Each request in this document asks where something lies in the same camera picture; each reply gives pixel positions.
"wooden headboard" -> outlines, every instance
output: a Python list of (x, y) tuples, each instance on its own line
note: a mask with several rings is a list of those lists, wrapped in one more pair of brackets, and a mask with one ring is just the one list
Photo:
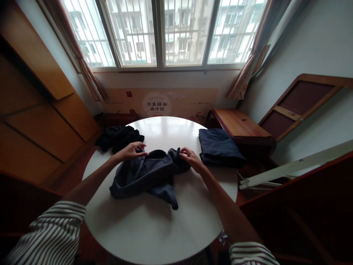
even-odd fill
[(301, 74), (259, 125), (279, 142), (343, 87), (353, 88), (353, 78)]

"dark blue clothing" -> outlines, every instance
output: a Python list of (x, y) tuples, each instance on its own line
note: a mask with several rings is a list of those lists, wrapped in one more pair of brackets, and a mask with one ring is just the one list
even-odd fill
[(141, 156), (123, 162), (117, 169), (110, 193), (114, 199), (123, 199), (148, 192), (178, 209), (174, 194), (173, 175), (182, 174), (190, 165), (180, 158), (178, 150), (154, 150), (148, 156)]
[(124, 149), (132, 142), (143, 142), (145, 137), (140, 135), (139, 130), (131, 126), (112, 126), (106, 128), (97, 139), (95, 145), (99, 146), (103, 152), (107, 152), (113, 147), (113, 154)]
[(200, 158), (205, 165), (242, 168), (246, 160), (223, 129), (199, 129), (202, 153)]

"poster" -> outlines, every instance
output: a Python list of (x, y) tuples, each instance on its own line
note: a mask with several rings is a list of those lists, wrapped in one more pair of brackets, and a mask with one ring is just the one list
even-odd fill
[(218, 95), (218, 88), (105, 89), (106, 113), (132, 113), (140, 117), (174, 116), (204, 124)]

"table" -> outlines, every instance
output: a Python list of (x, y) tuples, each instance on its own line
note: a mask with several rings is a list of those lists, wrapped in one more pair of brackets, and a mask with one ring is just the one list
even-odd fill
[[(187, 146), (199, 155), (199, 129), (205, 127), (176, 117), (152, 117), (129, 124), (145, 136), (145, 150), (168, 151)], [(97, 150), (83, 179), (111, 156)], [(218, 213), (202, 178), (193, 169), (174, 177), (179, 209), (150, 195), (114, 200), (109, 191), (116, 168), (87, 205), (85, 221), (94, 238), (111, 254), (136, 264), (168, 264), (189, 258), (207, 247), (222, 231)], [(235, 201), (236, 170), (210, 167)]]

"striped shirt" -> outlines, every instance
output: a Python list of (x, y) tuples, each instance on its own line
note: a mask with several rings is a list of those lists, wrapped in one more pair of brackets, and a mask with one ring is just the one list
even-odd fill
[[(22, 236), (5, 258), (5, 264), (73, 264), (86, 207), (59, 201), (30, 224), (32, 232)], [(243, 242), (231, 245), (232, 265), (278, 264), (263, 245)]]

